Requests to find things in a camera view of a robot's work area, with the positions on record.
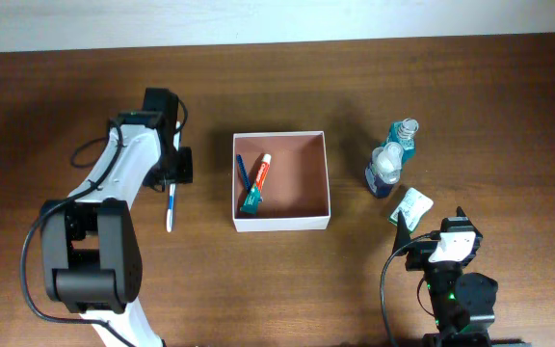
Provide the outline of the white green soap packet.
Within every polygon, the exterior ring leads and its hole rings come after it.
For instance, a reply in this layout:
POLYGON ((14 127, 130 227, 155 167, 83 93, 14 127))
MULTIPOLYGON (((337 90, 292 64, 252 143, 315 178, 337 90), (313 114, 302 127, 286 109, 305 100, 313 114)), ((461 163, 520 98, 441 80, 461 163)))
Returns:
POLYGON ((402 200, 389 215, 388 220, 393 224, 398 224, 399 213, 404 215, 407 227, 413 232, 418 227, 423 216, 433 207, 432 199, 422 194, 415 188, 408 188, 402 200))

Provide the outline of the blue white toothbrush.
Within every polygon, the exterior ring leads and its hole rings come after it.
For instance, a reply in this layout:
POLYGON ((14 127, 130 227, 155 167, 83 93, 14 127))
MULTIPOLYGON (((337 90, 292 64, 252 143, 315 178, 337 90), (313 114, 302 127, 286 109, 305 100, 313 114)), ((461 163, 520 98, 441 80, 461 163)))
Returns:
POLYGON ((173 229, 175 193, 176 193, 176 185, 173 183, 169 187, 169 201, 168 201, 167 216, 166 216, 167 232, 172 232, 172 229, 173 229))

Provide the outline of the blue disposable razor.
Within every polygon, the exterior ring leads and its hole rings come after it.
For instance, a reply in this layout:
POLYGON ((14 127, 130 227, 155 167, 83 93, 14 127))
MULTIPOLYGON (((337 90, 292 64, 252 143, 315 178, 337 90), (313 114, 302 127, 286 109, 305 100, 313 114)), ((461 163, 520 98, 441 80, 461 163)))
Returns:
POLYGON ((242 183, 244 185, 245 190, 248 192, 251 189, 251 183, 243 161, 243 157, 240 154, 236 155, 236 162, 237 162, 239 174, 242 179, 242 183))

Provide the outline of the red green toothpaste tube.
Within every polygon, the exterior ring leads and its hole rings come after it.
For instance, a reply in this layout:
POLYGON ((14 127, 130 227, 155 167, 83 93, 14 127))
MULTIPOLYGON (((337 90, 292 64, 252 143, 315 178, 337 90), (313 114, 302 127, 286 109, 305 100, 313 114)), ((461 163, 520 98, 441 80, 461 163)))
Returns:
POLYGON ((262 202, 261 192, 270 169, 271 160, 272 156, 270 154, 265 153, 263 155, 254 182, 251 182, 251 189, 248 191, 243 205, 240 207, 241 212, 252 215, 256 214, 258 205, 262 202))

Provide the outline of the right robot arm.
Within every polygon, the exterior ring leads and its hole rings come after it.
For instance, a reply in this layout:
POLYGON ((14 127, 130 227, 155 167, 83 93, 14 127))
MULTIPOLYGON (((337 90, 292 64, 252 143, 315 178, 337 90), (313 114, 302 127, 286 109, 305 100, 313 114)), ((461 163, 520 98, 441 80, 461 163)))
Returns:
POLYGON ((423 346, 524 346, 520 339, 493 340, 489 326, 498 282, 463 269, 474 259, 483 235, 458 207, 440 229, 412 238, 403 212, 398 213, 392 254, 406 258, 408 271, 423 273, 420 285, 430 296, 437 332, 424 334, 423 346))

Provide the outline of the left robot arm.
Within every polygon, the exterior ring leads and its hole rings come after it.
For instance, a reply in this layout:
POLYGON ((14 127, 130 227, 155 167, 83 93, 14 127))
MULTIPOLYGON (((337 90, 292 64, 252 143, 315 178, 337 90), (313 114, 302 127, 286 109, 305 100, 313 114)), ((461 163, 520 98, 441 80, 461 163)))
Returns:
POLYGON ((183 101, 163 88, 108 125, 106 146, 85 180, 62 200, 47 201, 40 233, 44 287, 70 312, 68 324, 91 325, 107 346, 162 346, 139 299, 143 262, 130 210, 142 187, 171 192, 193 180, 183 101))

